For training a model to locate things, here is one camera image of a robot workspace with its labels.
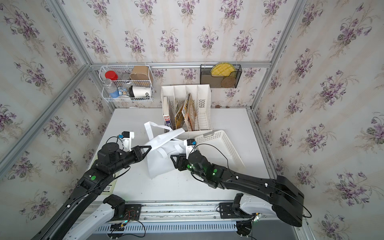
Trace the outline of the white insulated delivery bag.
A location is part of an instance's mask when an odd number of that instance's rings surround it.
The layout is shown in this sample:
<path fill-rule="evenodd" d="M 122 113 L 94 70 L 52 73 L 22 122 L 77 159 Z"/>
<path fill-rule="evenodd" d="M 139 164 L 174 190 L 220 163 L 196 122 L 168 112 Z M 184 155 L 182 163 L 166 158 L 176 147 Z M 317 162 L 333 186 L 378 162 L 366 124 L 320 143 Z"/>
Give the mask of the white insulated delivery bag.
<path fill-rule="evenodd" d="M 182 128 L 172 130 L 170 127 L 161 126 L 153 122 L 147 122 L 144 126 L 149 138 L 146 145 L 152 147 L 146 156 L 148 171 L 150 178 L 154 179 L 175 169 L 171 155 L 186 153 L 184 142 L 178 139 L 179 135 L 183 134 L 185 130 Z M 153 128 L 167 130 L 168 132 L 154 136 Z"/>

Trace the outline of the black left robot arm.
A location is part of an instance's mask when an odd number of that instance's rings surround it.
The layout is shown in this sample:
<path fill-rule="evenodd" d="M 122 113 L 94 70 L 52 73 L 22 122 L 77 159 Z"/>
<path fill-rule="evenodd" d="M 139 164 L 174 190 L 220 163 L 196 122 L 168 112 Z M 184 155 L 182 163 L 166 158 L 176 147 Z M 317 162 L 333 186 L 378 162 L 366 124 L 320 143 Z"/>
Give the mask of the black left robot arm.
<path fill-rule="evenodd" d="M 125 152 L 117 143 L 104 144 L 67 201 L 33 239 L 62 240 L 84 210 L 115 179 L 114 174 L 144 160 L 151 149 L 151 146 L 136 146 Z"/>

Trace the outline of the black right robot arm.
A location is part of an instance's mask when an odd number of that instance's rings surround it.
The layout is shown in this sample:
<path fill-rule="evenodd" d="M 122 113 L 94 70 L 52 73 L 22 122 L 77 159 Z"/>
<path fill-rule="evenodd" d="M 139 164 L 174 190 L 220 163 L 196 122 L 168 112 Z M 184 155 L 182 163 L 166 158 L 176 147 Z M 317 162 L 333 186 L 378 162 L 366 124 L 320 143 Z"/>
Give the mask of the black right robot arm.
<path fill-rule="evenodd" d="M 281 221 L 294 227 L 303 225 L 303 218 L 306 217 L 305 195 L 284 176 L 263 179 L 236 173 L 227 167 L 210 163 L 198 150 L 188 156 L 171 155 L 170 159 L 175 169 L 190 171 L 200 178 L 200 182 L 213 189 L 235 190 L 260 198 L 272 205 L 272 211 Z"/>

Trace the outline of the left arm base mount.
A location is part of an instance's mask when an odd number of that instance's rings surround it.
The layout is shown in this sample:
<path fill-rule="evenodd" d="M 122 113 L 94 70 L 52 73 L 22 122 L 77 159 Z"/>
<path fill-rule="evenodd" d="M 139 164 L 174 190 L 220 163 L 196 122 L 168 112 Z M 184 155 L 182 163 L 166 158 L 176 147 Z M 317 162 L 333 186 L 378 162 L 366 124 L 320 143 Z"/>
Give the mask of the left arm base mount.
<path fill-rule="evenodd" d="M 110 221 L 133 221 L 140 218 L 142 205 L 127 204 L 117 195 L 110 195 L 87 218 L 71 228 L 64 236 L 65 240 L 86 240 L 100 226 Z"/>

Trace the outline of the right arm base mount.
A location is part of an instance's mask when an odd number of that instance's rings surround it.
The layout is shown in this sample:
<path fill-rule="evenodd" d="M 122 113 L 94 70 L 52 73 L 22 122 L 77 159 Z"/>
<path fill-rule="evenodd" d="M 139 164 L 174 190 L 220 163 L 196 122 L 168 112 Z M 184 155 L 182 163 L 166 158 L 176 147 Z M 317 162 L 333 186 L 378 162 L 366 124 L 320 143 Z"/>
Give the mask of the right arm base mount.
<path fill-rule="evenodd" d="M 217 212 L 221 219 L 250 219 L 258 215 L 277 217 L 267 201 L 242 193 L 236 194 L 232 202 L 219 203 Z"/>

